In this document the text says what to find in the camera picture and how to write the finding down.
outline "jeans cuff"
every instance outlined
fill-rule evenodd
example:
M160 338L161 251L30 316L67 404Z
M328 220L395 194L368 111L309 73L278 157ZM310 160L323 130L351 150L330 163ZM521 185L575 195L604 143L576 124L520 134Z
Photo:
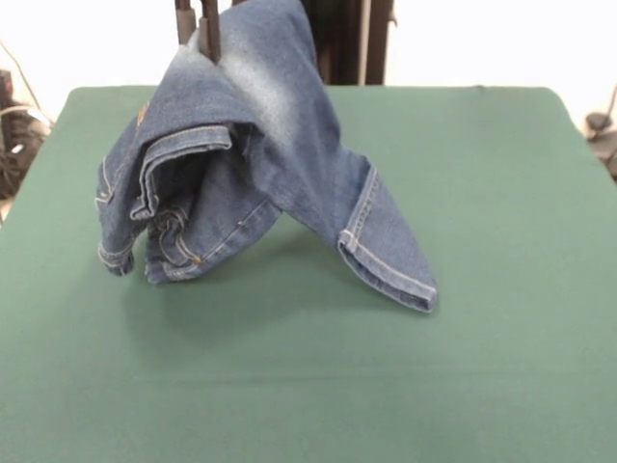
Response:
M105 264L110 273L118 277L123 277L124 275L128 275L135 265L135 259L133 258L131 249L132 244L127 251L109 253L105 251L102 244L99 244L98 257Z
M437 284L407 221L374 166L337 248L368 285L398 303L430 313Z

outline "cable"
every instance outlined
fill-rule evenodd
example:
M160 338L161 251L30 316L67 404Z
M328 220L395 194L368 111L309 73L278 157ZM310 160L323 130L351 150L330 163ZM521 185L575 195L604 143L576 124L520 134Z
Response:
M26 106L24 104L9 106L8 108L3 109L2 111L0 111L0 119L2 119L2 117L6 116L7 114L17 111L26 112L29 116L35 118L38 121L41 121L49 128L53 128L54 122L51 121L51 118L45 116L45 114L39 108L35 108L34 106Z
M613 108L615 107L616 98L617 85L613 88L613 95L610 99L610 104L608 105L608 110L606 111L606 113L591 113L585 118L587 126L593 132L591 136L588 137L589 141L596 141L600 135L602 135L609 127L612 126L613 120L610 118L610 114L613 112Z
M26 74L23 72L23 69L21 68L21 65L19 64L18 60L15 58L13 53L11 53L9 48L7 48L7 46L2 41L0 41L0 48L2 48L7 55L9 55L9 58L15 64L15 67L17 68L17 72L19 72L19 76L21 77L21 80L23 81L24 85L26 86L26 89L28 90L28 93L30 94L30 97L34 101L35 106L37 106L37 109L39 109L39 111L40 111L40 104L39 104L39 101L37 100L37 96L32 91L32 87L30 87L30 83L28 82L28 79L26 79Z

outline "green table cover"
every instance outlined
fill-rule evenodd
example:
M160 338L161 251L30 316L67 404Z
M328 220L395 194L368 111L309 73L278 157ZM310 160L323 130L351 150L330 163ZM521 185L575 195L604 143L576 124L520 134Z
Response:
M421 315L283 218L189 284L99 263L152 88L71 94L0 231L0 462L617 461L617 202L544 89L335 88L440 283Z

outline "jeans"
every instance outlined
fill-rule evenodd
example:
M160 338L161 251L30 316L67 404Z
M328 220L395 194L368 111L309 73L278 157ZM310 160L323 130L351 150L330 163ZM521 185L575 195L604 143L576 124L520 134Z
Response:
M300 0L245 2L221 15L221 30L219 65L198 52L197 33L180 46L102 163L108 268L127 273L148 229L148 279L196 278L284 211L366 284L430 312L437 285L411 228L371 161L340 143Z

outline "black object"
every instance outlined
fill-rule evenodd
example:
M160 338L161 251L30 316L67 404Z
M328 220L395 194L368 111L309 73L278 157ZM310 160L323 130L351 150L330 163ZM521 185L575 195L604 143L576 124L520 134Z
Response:
M221 59L221 30L219 27L219 5L217 0L201 0L200 51L214 63ZM190 0L175 0L177 38L186 44L195 32L196 14Z
M190 0L174 1L178 41L185 44L196 30L196 13L191 8ZM231 5L244 1L248 0L232 0ZM319 72L326 84L384 84L393 0L371 2L368 31L362 30L363 0L302 0L302 4L315 41ZM221 57L217 0L201 0L199 25L200 51L217 63ZM368 34L367 50L362 49L363 33ZM365 65L361 56L364 52Z
M592 132L590 140L595 140L598 136L606 132L612 125L613 120L610 118L610 113L613 112L615 107L615 98L617 98L617 85L613 89L613 95L610 98L608 109L605 113L591 113L586 118L587 126Z
M0 69L0 111L12 106L13 101L13 80L11 73L7 70ZM2 139L0 140L0 151L10 150L13 147L11 135L11 121L8 116L1 120L2 122Z

